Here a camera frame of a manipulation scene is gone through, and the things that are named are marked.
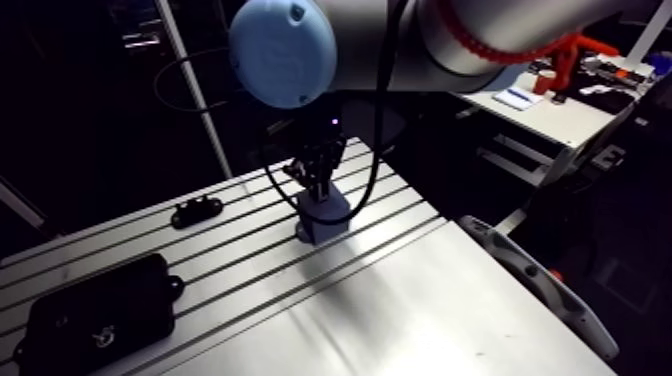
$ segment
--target black cord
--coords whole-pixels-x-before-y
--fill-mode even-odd
[[[392,16],[388,19],[387,30],[385,31],[385,36],[383,38],[383,45],[380,51],[380,57],[378,61],[378,74],[376,78],[376,95],[374,101],[374,141],[373,141],[373,161],[371,162],[371,172],[369,174],[369,181],[366,185],[364,195],[359,200],[357,206],[350,211],[347,215],[341,218],[332,218],[324,219],[318,218],[314,215],[306,213],[302,210],[291,197],[282,190],[278,182],[273,177],[268,163],[266,162],[266,155],[264,152],[265,138],[264,142],[259,143],[259,158],[261,163],[264,166],[264,171],[266,176],[271,181],[271,185],[282,197],[282,199],[289,204],[297,213],[303,218],[307,218],[315,223],[321,225],[337,225],[345,223],[355,217],[359,212],[364,209],[366,206],[371,193],[373,192],[373,187],[376,184],[378,179],[378,168],[380,167],[380,155],[382,153],[382,133],[383,133],[383,115],[384,115],[384,104],[385,104],[385,94],[387,93],[387,87],[392,79],[392,70],[394,69],[395,54],[397,50],[397,42],[399,39],[399,24],[401,21],[401,16],[404,14],[406,9],[406,4],[408,0],[400,0],[392,11]]]
[[[202,56],[202,55],[207,55],[207,54],[211,54],[211,53],[215,53],[215,52],[220,52],[220,51],[227,51],[228,49],[229,49],[228,47],[218,47],[218,48],[212,48],[212,49],[209,49],[209,50],[203,50],[203,51],[195,52],[191,55],[187,55],[187,56],[185,56],[183,58],[180,58],[180,59],[177,59],[175,61],[171,61],[170,63],[166,64],[166,66],[161,68],[159,73],[157,73],[156,76],[154,76],[154,85],[153,85],[154,86],[154,96],[156,96],[156,99],[158,99],[166,107],[169,107],[169,108],[171,108],[175,111],[189,112],[189,113],[193,113],[193,114],[202,114],[202,113],[205,113],[205,112],[209,112],[212,109],[215,109],[217,107],[221,107],[221,106],[229,103],[229,101],[219,101],[219,102],[213,103],[213,104],[211,104],[209,106],[206,106],[206,107],[203,107],[203,108],[180,107],[180,106],[176,106],[176,105],[166,101],[165,99],[163,99],[163,97],[159,93],[159,80],[161,79],[161,76],[163,76],[163,74],[166,73],[169,69],[172,69],[173,67],[178,66],[178,65],[182,65],[182,64],[186,63],[187,61],[192,60],[195,57]]]

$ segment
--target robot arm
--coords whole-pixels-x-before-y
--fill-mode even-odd
[[[252,95],[277,108],[302,107],[327,91],[374,90],[395,3],[250,0],[231,25],[233,66]],[[388,90],[478,91],[506,64],[543,55],[563,36],[624,5],[624,0],[411,0],[399,25]]]

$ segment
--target white desk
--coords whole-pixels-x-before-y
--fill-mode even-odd
[[[642,72],[650,68],[645,64],[642,64],[642,66]],[[525,170],[488,150],[480,151],[487,160],[537,187],[549,184],[567,173],[590,140],[601,134],[606,139],[606,136],[611,134],[627,118],[635,106],[635,103],[633,103],[619,114],[612,115],[572,98],[567,98],[567,101],[562,105],[555,105],[550,101],[553,97],[552,92],[546,93],[546,100],[524,111],[518,111],[494,100],[492,98],[493,94],[512,86],[513,82],[515,82],[513,85],[527,90],[534,87],[536,75],[520,72],[520,67],[507,68],[483,91],[475,94],[458,95],[458,97],[561,146],[558,155],[546,156],[504,135],[495,139],[504,146],[539,162],[539,168],[535,171]]]
[[[351,140],[334,175],[351,203],[370,158]],[[222,214],[168,225],[205,193]],[[9,358],[35,299],[152,252],[186,282],[175,331],[98,375],[614,374],[384,164],[349,233],[314,248],[295,222],[255,171],[3,260],[0,375],[18,374]]]

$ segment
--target black object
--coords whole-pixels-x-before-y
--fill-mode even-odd
[[[203,196],[175,205],[177,211],[170,217],[170,224],[181,230],[206,219],[214,218],[222,212],[224,204],[217,198]]]
[[[14,350],[20,375],[85,375],[167,337],[183,290],[153,254],[38,299]]]
[[[321,140],[304,145],[296,158],[282,170],[306,188],[310,198],[322,202],[329,197],[331,176],[341,163],[346,138],[340,127],[330,125]]]
[[[551,103],[553,104],[565,104],[567,101],[567,96],[561,93],[556,93],[553,98],[551,98]]]

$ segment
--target metal frame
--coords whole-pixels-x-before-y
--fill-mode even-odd
[[[156,0],[156,7],[161,14],[161,19],[163,20],[163,23],[166,27],[166,32],[170,38],[170,42],[173,45],[175,56],[177,56],[178,59],[186,57],[187,50],[185,49],[184,43],[182,42],[182,37],[180,36],[180,31],[178,30],[177,24],[175,23],[175,18],[173,17],[173,12],[170,9],[168,0]],[[196,106],[199,109],[207,107],[203,97],[203,92],[201,91],[201,87],[198,84],[198,79],[196,78],[196,74],[194,73],[194,69],[192,68],[191,63],[187,61],[184,64],[181,64],[181,67],[184,78],[187,80],[187,84],[189,85],[191,95],[194,98],[194,103],[196,103]],[[215,124],[212,121],[212,117],[209,113],[205,112],[201,114],[201,120],[205,126],[205,131],[208,134],[212,148],[215,151],[215,155],[217,155],[219,165],[224,172],[224,176],[226,179],[231,179],[233,177],[233,173],[231,172],[229,161],[226,159],[226,155],[224,154],[224,148],[222,148],[219,136],[217,136],[217,130],[215,129]]]

